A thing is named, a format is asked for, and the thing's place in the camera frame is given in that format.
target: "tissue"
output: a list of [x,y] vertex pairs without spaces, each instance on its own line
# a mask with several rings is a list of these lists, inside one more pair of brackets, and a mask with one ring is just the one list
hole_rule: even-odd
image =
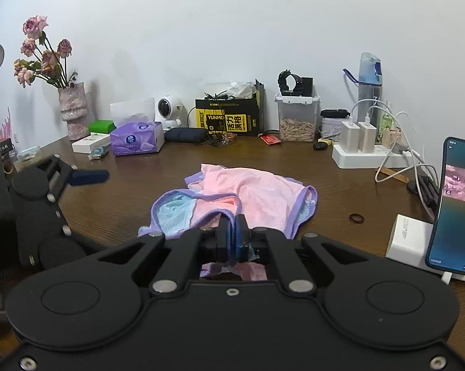
[[112,103],[110,115],[117,128],[129,122],[154,122],[155,98]]

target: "black mounting plate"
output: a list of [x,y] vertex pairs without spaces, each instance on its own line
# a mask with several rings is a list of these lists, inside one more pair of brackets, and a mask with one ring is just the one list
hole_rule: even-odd
[[31,276],[6,304],[23,343],[0,370],[31,358],[56,371],[425,371],[437,356],[465,369],[446,345],[459,304],[436,276],[314,233],[291,241],[257,228],[268,281],[200,280],[218,230],[154,233]]

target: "red packet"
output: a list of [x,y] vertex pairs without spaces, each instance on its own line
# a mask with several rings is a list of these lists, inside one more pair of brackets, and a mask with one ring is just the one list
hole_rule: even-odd
[[275,143],[281,142],[281,140],[275,135],[262,135],[260,138],[263,139],[267,145],[273,145]]

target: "wooden desk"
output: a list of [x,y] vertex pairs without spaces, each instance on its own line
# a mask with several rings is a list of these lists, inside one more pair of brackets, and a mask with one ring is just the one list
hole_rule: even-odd
[[[101,185],[68,187],[61,208],[70,226],[83,234],[115,245],[137,235],[149,223],[149,209],[164,192],[185,187],[184,178],[200,170],[201,163],[226,167],[258,168],[311,184],[318,192],[313,218],[300,234],[313,231],[345,244],[385,255],[397,214],[426,220],[417,196],[400,181],[376,184],[374,170],[342,170],[331,158],[332,148],[313,151],[311,144],[283,143],[267,146],[254,137],[242,137],[223,148],[167,143],[158,154],[88,161],[74,154],[67,138],[43,149],[85,169],[107,169],[110,180]],[[348,220],[351,213],[364,216],[363,224]],[[465,283],[451,281],[461,302],[461,313],[449,343],[465,357]]]

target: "water bottle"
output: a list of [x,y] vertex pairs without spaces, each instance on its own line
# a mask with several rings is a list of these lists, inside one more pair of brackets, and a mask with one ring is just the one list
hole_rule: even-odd
[[[362,53],[360,59],[360,74],[358,76],[358,101],[363,99],[378,99],[382,97],[382,70],[380,59],[372,53]],[[364,121],[370,106],[376,102],[363,102],[358,105],[358,121]],[[382,117],[380,110],[370,112],[370,124],[378,128],[378,119]]]

